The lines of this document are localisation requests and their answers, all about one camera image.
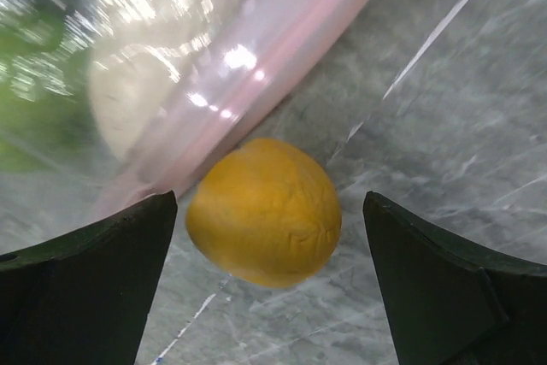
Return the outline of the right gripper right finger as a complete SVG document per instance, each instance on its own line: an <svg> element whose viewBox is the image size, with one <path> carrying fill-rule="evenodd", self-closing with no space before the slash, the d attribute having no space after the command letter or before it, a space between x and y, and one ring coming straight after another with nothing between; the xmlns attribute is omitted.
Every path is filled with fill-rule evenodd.
<svg viewBox="0 0 547 365"><path fill-rule="evenodd" d="M489 249L370 191L363 216L401 364L544 364L546 266Z"/></svg>

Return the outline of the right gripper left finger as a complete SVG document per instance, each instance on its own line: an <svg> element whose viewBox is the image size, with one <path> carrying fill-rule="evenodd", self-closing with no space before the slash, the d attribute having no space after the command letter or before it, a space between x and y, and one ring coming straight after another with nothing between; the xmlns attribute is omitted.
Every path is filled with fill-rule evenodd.
<svg viewBox="0 0 547 365"><path fill-rule="evenodd" d="M178 211L172 192L1 256L3 364L133 364Z"/></svg>

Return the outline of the green fake fruit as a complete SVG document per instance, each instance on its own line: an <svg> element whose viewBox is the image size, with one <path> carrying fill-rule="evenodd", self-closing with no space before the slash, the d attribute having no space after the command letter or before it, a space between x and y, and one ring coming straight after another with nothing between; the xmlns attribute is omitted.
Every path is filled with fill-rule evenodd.
<svg viewBox="0 0 547 365"><path fill-rule="evenodd" d="M48 10L1 14L1 169L28 173L91 140L90 28Z"/></svg>

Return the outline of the orange fake fruit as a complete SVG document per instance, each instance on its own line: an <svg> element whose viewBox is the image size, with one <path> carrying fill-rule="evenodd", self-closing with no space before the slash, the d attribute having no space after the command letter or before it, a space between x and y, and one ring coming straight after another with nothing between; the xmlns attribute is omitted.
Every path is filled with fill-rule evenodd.
<svg viewBox="0 0 547 365"><path fill-rule="evenodd" d="M217 162L185 214L192 243L215 266L271 288L323 269L341 226L338 194L323 167L272 138L253 139Z"/></svg>

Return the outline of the clear zip top bag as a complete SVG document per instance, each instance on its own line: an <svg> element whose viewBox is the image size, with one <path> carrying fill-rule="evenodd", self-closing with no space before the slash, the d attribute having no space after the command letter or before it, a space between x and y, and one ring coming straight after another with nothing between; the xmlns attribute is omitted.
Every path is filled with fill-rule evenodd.
<svg viewBox="0 0 547 365"><path fill-rule="evenodd" d="M1 0L80 16L97 0ZM1 256L172 192L178 211L133 364L401 364L368 245L368 192L546 266L546 0L244 0L126 157L93 121L85 150L1 169ZM185 214L224 156L256 138L329 174L342 229L287 288L214 266Z"/></svg>

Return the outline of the white fake radish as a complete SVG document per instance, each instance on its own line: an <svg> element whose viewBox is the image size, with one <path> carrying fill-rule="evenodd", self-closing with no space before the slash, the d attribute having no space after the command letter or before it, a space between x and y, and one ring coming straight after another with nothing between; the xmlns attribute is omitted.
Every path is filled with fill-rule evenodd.
<svg viewBox="0 0 547 365"><path fill-rule="evenodd" d="M97 0L89 98L122 159L244 0Z"/></svg>

